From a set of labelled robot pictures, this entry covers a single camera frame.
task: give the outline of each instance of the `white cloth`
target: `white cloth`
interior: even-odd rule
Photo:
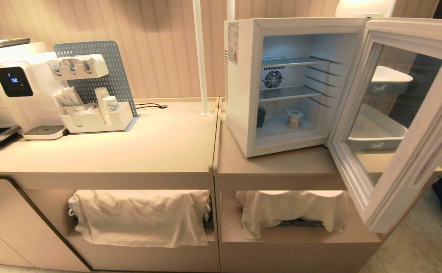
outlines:
[[[86,241],[132,247],[207,245],[209,190],[77,190],[69,200]]]
[[[245,239],[261,237],[262,228],[297,218],[319,220],[329,232],[342,232],[347,215],[343,190],[239,190]]]

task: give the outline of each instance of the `glass fridge door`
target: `glass fridge door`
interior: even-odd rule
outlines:
[[[442,20],[367,23],[328,146],[363,222],[388,232],[442,162]]]

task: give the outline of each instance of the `white mini fridge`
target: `white mini fridge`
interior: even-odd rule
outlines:
[[[441,19],[225,21],[224,57],[226,122],[244,155],[327,145],[373,232],[442,160]]]

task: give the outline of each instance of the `fridge shelf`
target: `fridge shelf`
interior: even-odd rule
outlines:
[[[309,64],[328,64],[330,61],[314,57],[281,58],[261,61],[261,67],[306,66]]]
[[[322,93],[305,85],[290,86],[286,88],[261,89],[259,102],[275,102],[277,100],[290,100],[320,95],[322,95]]]
[[[263,126],[256,128],[256,146],[270,146],[280,140],[286,141],[294,137],[296,139],[305,138],[307,140],[324,138],[325,135],[314,128],[309,122],[300,118],[298,128],[287,126],[288,116],[270,116],[265,119]]]

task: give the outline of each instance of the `warning sticker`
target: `warning sticker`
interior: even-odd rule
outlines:
[[[234,64],[238,64],[238,25],[228,24],[228,59]]]

